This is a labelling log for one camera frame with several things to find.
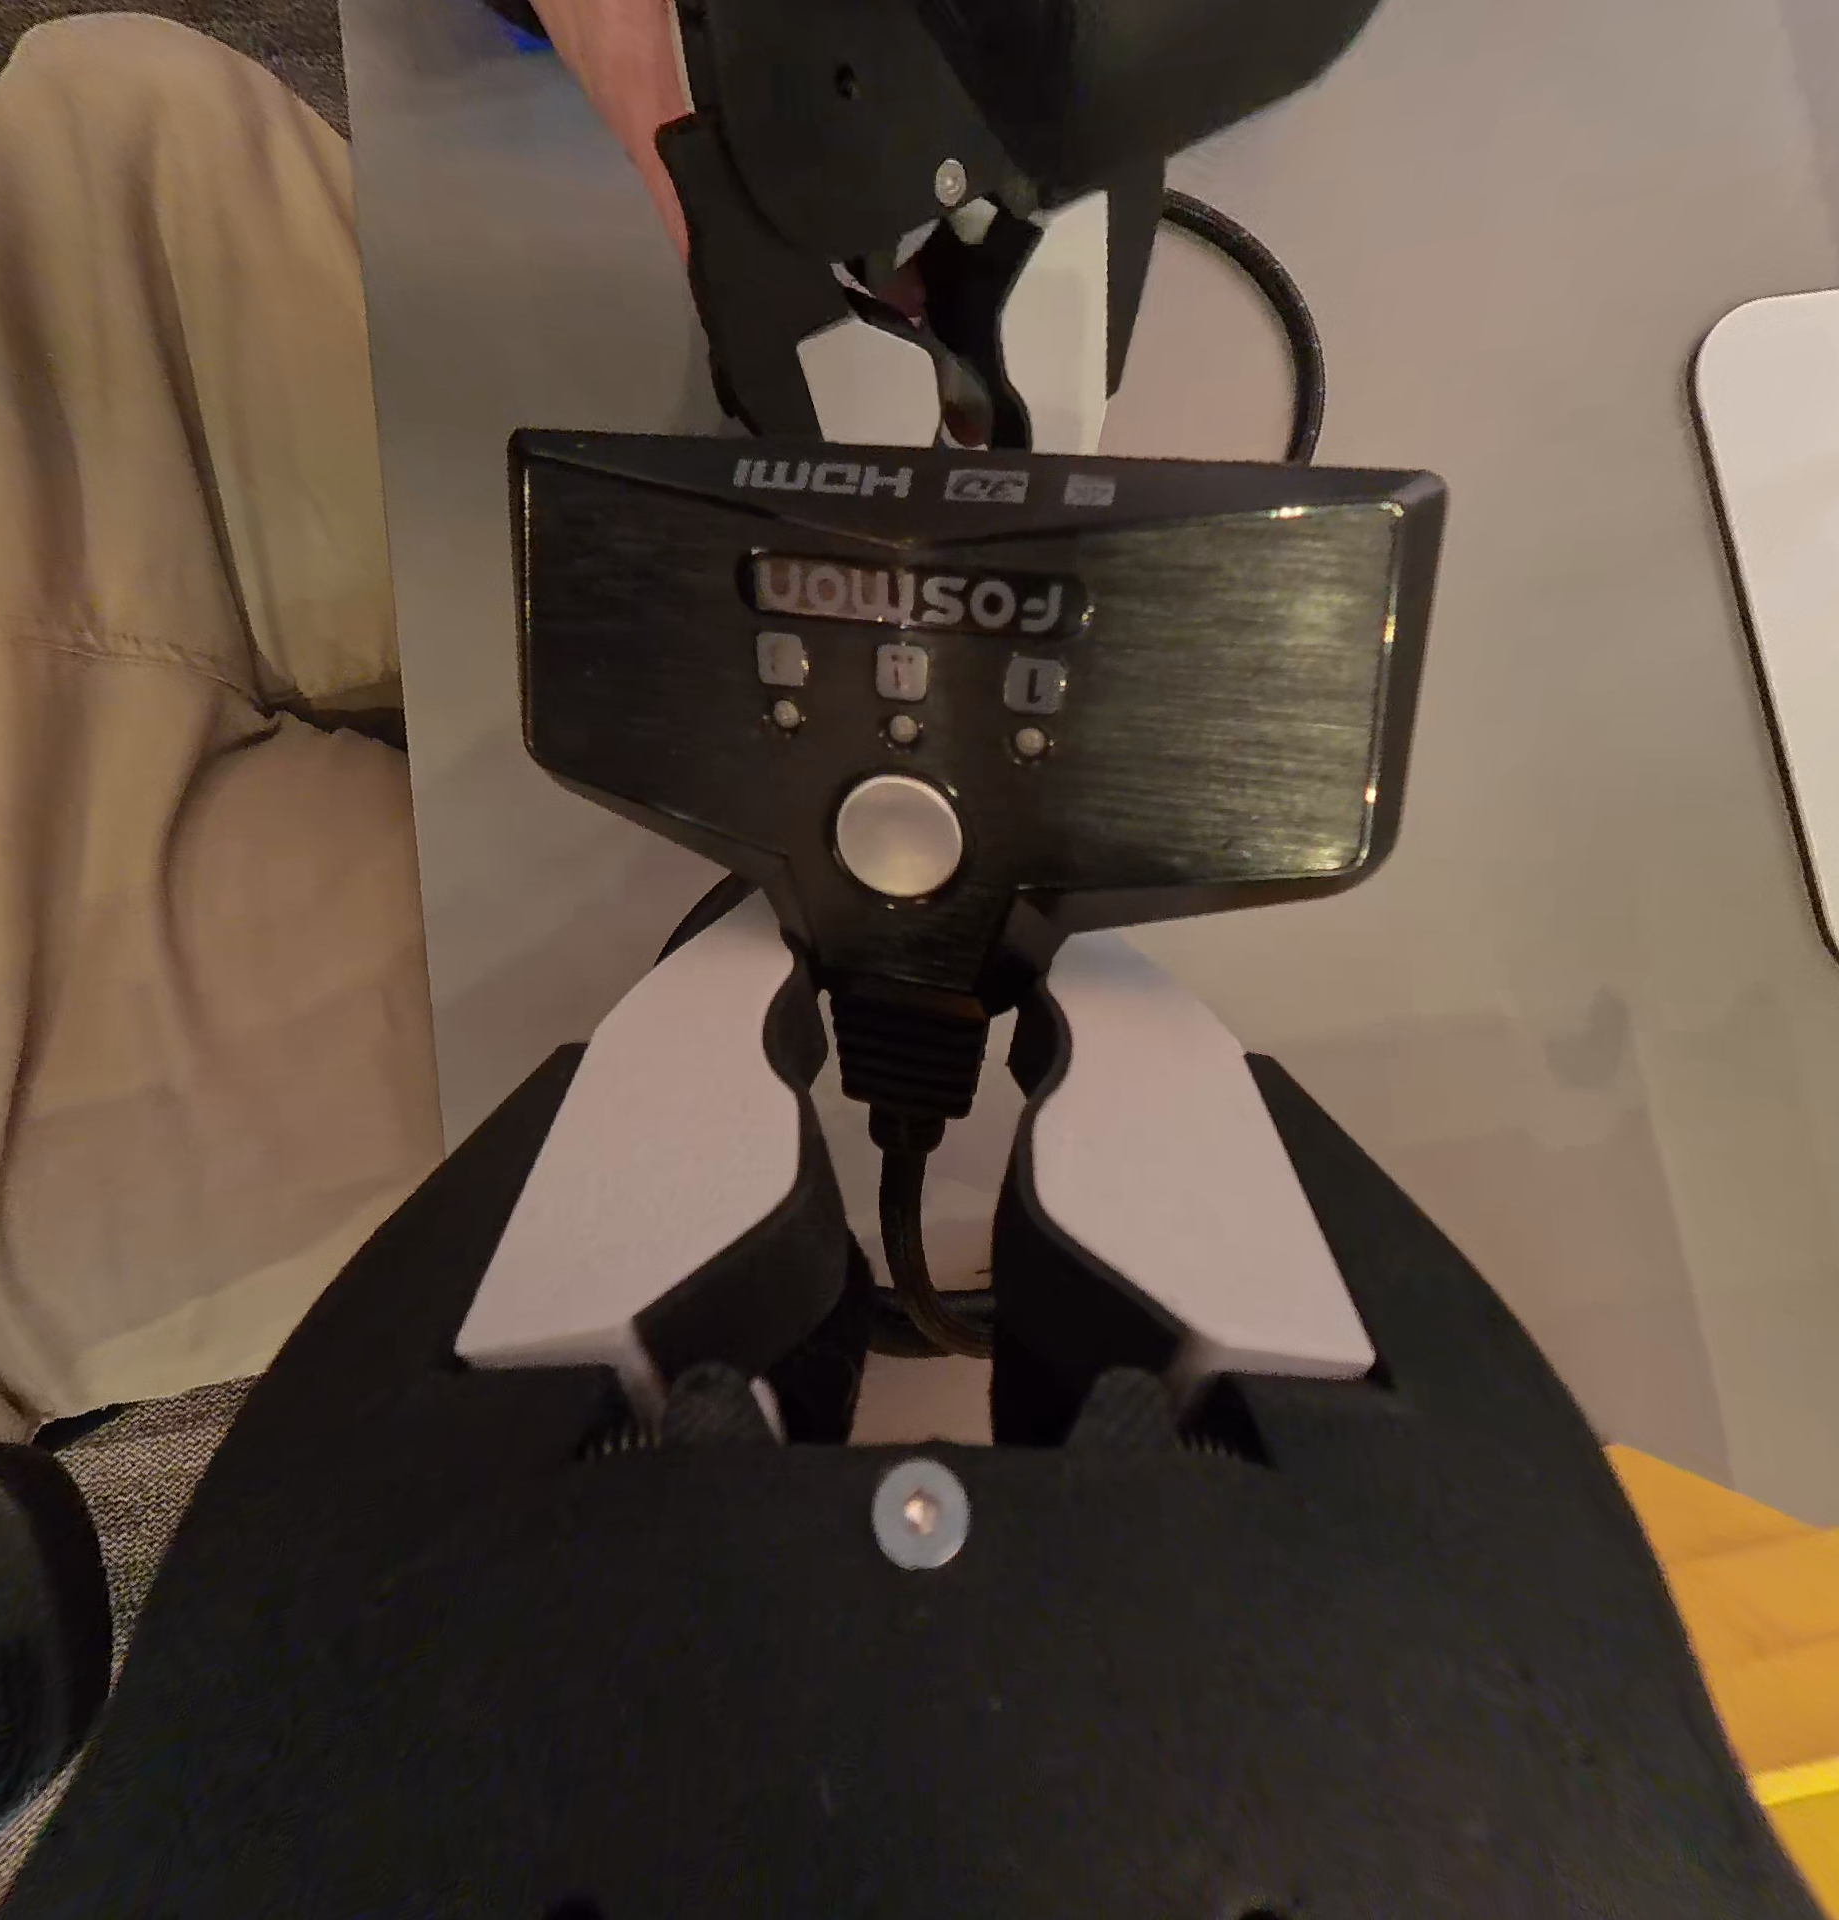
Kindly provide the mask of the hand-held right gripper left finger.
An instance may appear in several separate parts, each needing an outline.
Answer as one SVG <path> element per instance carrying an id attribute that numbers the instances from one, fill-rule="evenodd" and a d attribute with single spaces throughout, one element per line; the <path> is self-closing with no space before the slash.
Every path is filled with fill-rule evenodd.
<path id="1" fill-rule="evenodd" d="M 827 1033 L 775 912 L 725 912 L 597 1027 L 460 1325 L 483 1369 L 601 1363 L 666 1405 L 770 1377 L 841 1305 L 851 1234 L 813 1087 Z"/>

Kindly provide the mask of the yellow plastic bin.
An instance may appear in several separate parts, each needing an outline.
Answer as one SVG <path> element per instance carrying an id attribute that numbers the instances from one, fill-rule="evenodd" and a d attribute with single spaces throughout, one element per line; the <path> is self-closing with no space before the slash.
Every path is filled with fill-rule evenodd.
<path id="1" fill-rule="evenodd" d="M 1627 1445 L 1607 1461 L 1776 1836 L 1839 1916 L 1839 1524 L 1802 1521 Z"/>

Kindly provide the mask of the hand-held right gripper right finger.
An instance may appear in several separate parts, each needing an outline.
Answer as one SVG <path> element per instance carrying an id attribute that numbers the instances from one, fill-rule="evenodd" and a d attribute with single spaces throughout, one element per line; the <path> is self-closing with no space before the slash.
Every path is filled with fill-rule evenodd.
<path id="1" fill-rule="evenodd" d="M 1116 931 L 1024 1007 L 1008 1331 L 1057 1377 L 1367 1377 L 1375 1347 L 1240 1037 Z"/>

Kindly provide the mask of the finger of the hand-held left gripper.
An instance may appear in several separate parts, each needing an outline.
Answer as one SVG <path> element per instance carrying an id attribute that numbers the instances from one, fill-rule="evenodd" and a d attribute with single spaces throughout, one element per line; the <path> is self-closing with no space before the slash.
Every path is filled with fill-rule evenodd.
<path id="1" fill-rule="evenodd" d="M 1008 385 L 1036 454 L 1100 449 L 1161 216 L 1165 159 L 1028 216 L 1034 236 L 1008 290 Z"/>
<path id="2" fill-rule="evenodd" d="M 1028 450 L 1001 312 L 1034 246 L 1032 223 L 932 223 L 830 263 L 847 314 L 798 345 L 822 438 Z"/>

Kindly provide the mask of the person's left hand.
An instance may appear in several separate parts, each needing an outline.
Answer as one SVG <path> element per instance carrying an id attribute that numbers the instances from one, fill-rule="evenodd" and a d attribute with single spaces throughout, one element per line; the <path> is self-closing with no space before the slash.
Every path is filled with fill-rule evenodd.
<path id="1" fill-rule="evenodd" d="M 646 186 L 679 256 L 686 214 L 661 156 L 661 128 L 693 115 L 671 1 L 535 1 L 555 55 L 581 83 Z"/>

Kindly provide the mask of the black switch box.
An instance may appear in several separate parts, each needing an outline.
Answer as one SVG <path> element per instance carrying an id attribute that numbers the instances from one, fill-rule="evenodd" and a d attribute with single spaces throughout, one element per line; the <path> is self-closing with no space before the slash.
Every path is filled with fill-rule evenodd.
<path id="1" fill-rule="evenodd" d="M 874 1110 L 964 1115 L 1070 937 L 1397 841 L 1433 473 L 523 426 L 508 486 L 526 753 L 767 895 Z"/>

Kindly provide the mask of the dark rounded object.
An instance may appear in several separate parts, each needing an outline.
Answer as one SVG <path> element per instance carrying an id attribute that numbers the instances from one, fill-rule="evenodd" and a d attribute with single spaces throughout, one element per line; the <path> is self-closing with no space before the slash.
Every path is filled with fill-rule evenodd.
<path id="1" fill-rule="evenodd" d="M 88 1501 L 0 1442 L 0 1820 L 81 1752 L 112 1685 L 112 1596 Z"/>

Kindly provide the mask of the beige trousers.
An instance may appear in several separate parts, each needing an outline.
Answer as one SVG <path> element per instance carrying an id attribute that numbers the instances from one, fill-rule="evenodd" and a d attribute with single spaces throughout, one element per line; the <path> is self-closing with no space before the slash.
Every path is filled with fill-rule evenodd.
<path id="1" fill-rule="evenodd" d="M 347 142 L 0 72 L 0 1435 L 260 1369 L 440 1156 Z"/>

